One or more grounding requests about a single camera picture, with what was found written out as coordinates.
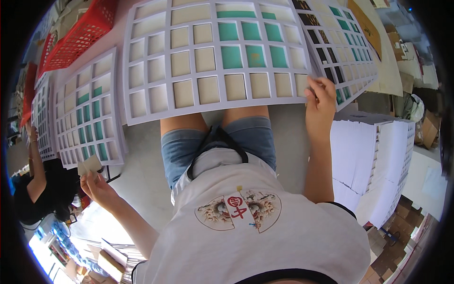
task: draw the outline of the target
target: printed graphic on t-shirt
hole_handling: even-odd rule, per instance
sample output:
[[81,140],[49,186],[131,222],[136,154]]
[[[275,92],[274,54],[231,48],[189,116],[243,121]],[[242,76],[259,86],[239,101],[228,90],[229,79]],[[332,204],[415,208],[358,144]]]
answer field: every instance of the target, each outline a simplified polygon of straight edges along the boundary
[[246,224],[263,233],[276,223],[280,214],[281,199],[277,194],[253,190],[240,190],[229,196],[219,196],[195,209],[199,222],[217,231],[231,230]]

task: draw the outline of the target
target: red plastic basket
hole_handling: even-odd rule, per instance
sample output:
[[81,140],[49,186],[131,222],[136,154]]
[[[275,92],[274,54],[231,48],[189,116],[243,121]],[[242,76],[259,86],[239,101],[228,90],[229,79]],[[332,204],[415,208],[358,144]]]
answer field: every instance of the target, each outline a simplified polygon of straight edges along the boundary
[[49,34],[44,43],[39,75],[70,66],[82,53],[108,33],[114,25],[118,0],[93,0],[87,12],[50,50],[55,35]]

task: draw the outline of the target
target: hand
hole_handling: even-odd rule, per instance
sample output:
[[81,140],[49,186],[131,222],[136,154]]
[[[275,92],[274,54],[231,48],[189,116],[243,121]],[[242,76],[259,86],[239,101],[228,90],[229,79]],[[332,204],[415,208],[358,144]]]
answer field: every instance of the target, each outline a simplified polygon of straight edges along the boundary
[[110,213],[121,206],[121,203],[124,201],[115,190],[106,183],[101,174],[98,174],[97,178],[93,179],[93,174],[89,171],[88,175],[83,175],[80,178],[80,187],[89,198]]
[[36,127],[31,126],[30,121],[26,122],[25,130],[27,131],[27,134],[30,137],[30,142],[38,139],[38,130],[36,129]]
[[307,97],[306,128],[312,145],[330,141],[331,125],[336,112],[336,89],[329,79],[320,77],[315,80],[307,77],[314,93],[305,89]]

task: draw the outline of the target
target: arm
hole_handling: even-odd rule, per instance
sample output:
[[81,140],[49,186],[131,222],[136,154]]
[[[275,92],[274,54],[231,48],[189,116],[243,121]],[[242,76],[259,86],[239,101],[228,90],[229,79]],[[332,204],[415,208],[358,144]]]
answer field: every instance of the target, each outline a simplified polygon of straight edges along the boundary
[[38,200],[47,184],[43,161],[41,160],[41,155],[39,154],[37,138],[38,135],[36,133],[36,127],[33,126],[31,127],[30,133],[30,151],[32,157],[32,163],[30,164],[30,176],[33,176],[33,179],[27,185],[27,192],[33,203]]
[[29,169],[30,177],[35,175],[35,170],[33,169],[33,155],[31,153],[31,143],[29,144]]
[[82,190],[110,212],[129,234],[140,253],[149,259],[159,233],[145,221],[99,174],[94,180],[91,171],[80,178]]
[[303,195],[314,203],[334,201],[331,166],[331,124],[336,111],[336,90],[327,78],[307,81],[315,92],[307,97],[306,128],[311,143],[310,160]]

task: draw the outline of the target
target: denim shorts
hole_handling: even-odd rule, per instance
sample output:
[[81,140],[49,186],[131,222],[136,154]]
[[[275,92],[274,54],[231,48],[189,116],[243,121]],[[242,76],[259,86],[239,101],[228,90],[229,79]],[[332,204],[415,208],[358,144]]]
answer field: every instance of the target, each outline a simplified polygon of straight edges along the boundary
[[[229,123],[223,129],[244,151],[259,157],[276,170],[276,151],[269,118],[245,117]],[[170,189],[173,189],[180,176],[191,165],[205,135],[205,132],[197,129],[177,129],[161,137],[164,170]],[[216,147],[228,148],[224,142],[214,141],[208,143],[203,150]]]

